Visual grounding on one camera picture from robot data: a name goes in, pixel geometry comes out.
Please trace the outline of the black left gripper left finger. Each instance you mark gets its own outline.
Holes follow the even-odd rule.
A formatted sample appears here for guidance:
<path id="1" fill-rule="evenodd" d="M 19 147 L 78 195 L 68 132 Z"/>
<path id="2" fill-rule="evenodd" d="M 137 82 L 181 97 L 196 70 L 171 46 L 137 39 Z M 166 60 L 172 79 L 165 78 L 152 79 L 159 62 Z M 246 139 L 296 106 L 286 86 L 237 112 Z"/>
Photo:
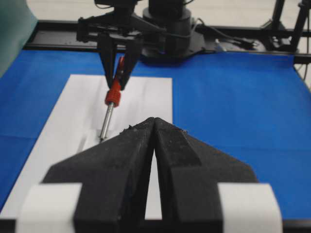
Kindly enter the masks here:
<path id="1" fill-rule="evenodd" d="M 77 233 L 134 233 L 144 220 L 154 118 L 50 167 L 43 183 L 81 183 Z"/>

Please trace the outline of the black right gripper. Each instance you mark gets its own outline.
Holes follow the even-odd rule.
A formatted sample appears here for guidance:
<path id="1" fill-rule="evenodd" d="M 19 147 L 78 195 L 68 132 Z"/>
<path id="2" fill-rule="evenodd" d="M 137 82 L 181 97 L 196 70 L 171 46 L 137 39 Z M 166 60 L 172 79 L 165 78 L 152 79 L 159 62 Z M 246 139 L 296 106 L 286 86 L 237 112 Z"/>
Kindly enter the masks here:
<path id="1" fill-rule="evenodd" d="M 140 58 L 145 37 L 165 36 L 167 30 L 139 17 L 135 13 L 136 0 L 96 0 L 94 3 L 106 5 L 113 10 L 100 16 L 79 18 L 76 39 L 83 43 L 98 43 L 108 87 L 113 83 L 117 48 L 115 44 L 126 46 L 120 79 L 121 90 L 124 90 Z"/>

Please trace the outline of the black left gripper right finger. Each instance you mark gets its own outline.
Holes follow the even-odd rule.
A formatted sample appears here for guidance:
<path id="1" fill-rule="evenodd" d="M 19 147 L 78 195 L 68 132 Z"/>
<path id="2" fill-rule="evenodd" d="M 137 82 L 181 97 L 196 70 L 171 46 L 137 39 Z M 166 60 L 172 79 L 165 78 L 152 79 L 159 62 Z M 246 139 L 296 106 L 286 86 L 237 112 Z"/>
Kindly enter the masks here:
<path id="1" fill-rule="evenodd" d="M 170 233 L 221 233 L 223 213 L 218 183 L 257 183 L 252 168 L 155 119 L 162 219 Z"/>

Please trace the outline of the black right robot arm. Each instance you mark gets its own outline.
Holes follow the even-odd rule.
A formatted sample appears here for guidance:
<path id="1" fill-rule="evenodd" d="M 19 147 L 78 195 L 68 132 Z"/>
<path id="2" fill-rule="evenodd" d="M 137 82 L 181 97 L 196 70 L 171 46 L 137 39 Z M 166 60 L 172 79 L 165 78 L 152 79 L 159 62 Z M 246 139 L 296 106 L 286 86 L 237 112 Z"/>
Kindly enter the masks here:
<path id="1" fill-rule="evenodd" d="M 120 77 L 124 90 L 140 57 L 179 61 L 204 49 L 202 34 L 186 7 L 185 0 L 150 0 L 140 17 L 136 0 L 97 0 L 113 11 L 100 16 L 79 18 L 76 39 L 95 42 L 108 87 L 112 86 L 117 47 L 125 47 Z"/>

